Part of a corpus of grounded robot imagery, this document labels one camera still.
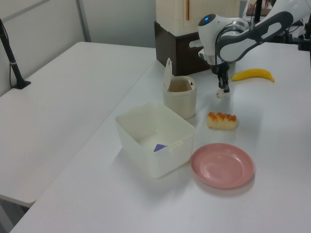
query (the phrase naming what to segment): cake slice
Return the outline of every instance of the cake slice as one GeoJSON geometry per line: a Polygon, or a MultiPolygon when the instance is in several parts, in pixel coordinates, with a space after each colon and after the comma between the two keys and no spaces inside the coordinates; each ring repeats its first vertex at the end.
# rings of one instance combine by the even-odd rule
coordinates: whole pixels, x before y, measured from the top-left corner
{"type": "Polygon", "coordinates": [[[220,130],[233,130],[237,126],[237,117],[230,114],[210,112],[207,115],[207,126],[220,130]]]}

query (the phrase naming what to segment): dark brown box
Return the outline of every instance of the dark brown box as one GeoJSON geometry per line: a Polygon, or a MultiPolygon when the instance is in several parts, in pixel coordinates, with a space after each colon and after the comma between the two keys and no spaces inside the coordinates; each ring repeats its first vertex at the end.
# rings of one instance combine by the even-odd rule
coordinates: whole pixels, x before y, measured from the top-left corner
{"type": "Polygon", "coordinates": [[[170,58],[174,76],[190,75],[210,69],[208,63],[198,54],[203,47],[189,47],[191,41],[198,39],[199,33],[174,36],[155,21],[156,58],[164,66],[170,58]]]}

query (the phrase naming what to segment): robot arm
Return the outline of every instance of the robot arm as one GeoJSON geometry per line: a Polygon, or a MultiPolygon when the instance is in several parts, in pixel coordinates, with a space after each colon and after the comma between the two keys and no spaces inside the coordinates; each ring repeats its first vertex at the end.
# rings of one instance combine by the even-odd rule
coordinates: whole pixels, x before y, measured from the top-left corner
{"type": "Polygon", "coordinates": [[[256,25],[249,26],[241,18],[215,14],[204,17],[198,27],[204,47],[203,56],[212,72],[218,75],[219,87],[229,92],[229,62],[242,59],[251,49],[269,41],[310,13],[311,0],[278,0],[268,16],[256,25]]]}

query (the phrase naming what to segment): white plastic container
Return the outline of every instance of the white plastic container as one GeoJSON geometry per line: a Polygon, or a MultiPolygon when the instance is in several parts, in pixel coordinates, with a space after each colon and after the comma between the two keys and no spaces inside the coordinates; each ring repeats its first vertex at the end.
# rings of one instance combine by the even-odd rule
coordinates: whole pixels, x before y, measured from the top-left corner
{"type": "Polygon", "coordinates": [[[116,117],[127,156],[145,174],[159,178],[189,161],[195,128],[161,102],[116,117]],[[157,145],[166,147],[154,152],[157,145]]]}
{"type": "Polygon", "coordinates": [[[156,0],[156,21],[174,36],[198,31],[209,14],[238,17],[241,0],[156,0]]]}

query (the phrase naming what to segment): pink plate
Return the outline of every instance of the pink plate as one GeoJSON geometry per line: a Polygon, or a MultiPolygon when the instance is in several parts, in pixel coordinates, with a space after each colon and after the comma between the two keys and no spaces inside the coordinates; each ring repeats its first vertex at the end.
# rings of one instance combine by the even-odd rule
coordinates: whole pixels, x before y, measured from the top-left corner
{"type": "Polygon", "coordinates": [[[252,159],[243,150],[225,143],[200,147],[191,157],[194,173],[216,188],[235,188],[245,184],[254,173],[252,159]]]}

